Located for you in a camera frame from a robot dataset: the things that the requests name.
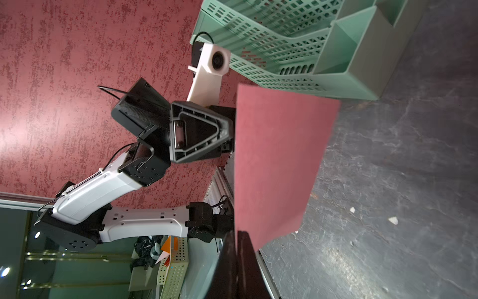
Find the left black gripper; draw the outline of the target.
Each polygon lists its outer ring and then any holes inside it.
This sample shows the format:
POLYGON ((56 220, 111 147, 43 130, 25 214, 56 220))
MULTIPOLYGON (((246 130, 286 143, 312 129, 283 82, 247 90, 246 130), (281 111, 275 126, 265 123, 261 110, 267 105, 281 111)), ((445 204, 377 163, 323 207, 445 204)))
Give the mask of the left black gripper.
POLYGON ((234 152, 234 107, 173 102, 170 115, 172 162, 192 163, 234 152))

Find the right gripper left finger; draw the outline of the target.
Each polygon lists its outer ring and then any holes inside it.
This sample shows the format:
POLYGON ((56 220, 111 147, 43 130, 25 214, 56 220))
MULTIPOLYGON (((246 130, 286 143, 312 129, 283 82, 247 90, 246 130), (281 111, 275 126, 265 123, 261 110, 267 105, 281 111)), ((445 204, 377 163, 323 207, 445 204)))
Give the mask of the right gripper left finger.
POLYGON ((205 295, 205 299, 236 299, 237 297, 237 253, 234 231, 225 235, 218 263, 205 295))

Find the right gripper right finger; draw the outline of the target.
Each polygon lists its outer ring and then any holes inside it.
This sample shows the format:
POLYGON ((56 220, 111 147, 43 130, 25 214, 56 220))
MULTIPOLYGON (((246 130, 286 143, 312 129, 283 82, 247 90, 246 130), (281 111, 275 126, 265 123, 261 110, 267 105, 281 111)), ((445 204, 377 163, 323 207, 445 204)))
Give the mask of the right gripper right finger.
POLYGON ((270 299, 249 234, 238 231, 237 241, 238 298, 270 299))

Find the pink square paper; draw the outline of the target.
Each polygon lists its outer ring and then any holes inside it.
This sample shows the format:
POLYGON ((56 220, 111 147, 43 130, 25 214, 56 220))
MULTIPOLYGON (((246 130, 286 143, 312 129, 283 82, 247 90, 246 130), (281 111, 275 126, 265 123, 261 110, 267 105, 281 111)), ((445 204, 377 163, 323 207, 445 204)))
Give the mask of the pink square paper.
POLYGON ((235 227, 253 248, 297 231, 341 103, 240 85, 235 129, 235 227))

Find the green plastic file organizer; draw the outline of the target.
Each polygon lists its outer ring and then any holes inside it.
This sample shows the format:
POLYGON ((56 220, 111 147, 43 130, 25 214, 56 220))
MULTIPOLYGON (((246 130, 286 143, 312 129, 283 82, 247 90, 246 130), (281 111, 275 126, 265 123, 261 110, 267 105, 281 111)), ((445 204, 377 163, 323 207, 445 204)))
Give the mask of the green plastic file organizer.
POLYGON ((378 100, 426 1, 204 1, 193 41, 230 51, 257 85, 319 97, 378 100))

